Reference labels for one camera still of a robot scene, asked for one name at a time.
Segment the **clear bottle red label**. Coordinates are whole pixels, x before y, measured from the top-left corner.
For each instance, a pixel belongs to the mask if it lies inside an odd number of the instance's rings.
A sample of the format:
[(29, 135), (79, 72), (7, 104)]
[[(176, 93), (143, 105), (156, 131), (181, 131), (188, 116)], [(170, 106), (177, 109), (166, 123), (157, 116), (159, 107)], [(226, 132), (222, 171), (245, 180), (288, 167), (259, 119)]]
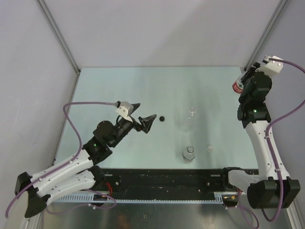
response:
[(232, 85), (233, 90), (238, 94), (241, 94), (244, 89), (244, 84), (242, 83), (242, 77), (243, 76), (240, 75)]

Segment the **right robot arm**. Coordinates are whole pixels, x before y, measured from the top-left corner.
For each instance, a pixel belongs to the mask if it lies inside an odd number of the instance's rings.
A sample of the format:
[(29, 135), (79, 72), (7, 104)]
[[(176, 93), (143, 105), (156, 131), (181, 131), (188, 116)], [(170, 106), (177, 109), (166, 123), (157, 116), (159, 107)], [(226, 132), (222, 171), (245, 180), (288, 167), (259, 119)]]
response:
[(283, 64), (284, 60), (268, 57), (263, 64), (255, 63), (236, 83), (242, 86), (237, 118), (253, 145), (258, 175), (247, 174), (237, 167), (225, 168), (227, 175), (220, 179), (220, 187), (224, 191), (236, 187), (245, 192), (254, 209), (288, 208), (301, 189), (280, 158), (265, 104), (272, 77), (280, 73)]

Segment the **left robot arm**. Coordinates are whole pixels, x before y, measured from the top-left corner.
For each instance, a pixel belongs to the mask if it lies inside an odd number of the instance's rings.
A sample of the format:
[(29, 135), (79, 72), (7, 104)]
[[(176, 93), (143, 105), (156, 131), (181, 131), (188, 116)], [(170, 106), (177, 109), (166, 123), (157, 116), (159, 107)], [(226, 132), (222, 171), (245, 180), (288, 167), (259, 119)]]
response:
[(18, 175), (15, 186), (14, 201), (27, 196), (24, 211), (25, 218), (38, 215), (56, 198), (75, 191), (93, 189), (99, 191), (105, 186), (105, 175), (98, 164), (112, 154), (116, 147), (131, 130), (148, 133), (157, 115), (132, 117), (140, 103), (117, 101), (105, 102), (115, 106), (118, 114), (115, 123), (101, 121), (93, 131), (93, 137), (85, 144), (79, 143), (75, 154), (64, 161), (41, 172), (30, 175), (23, 172)]

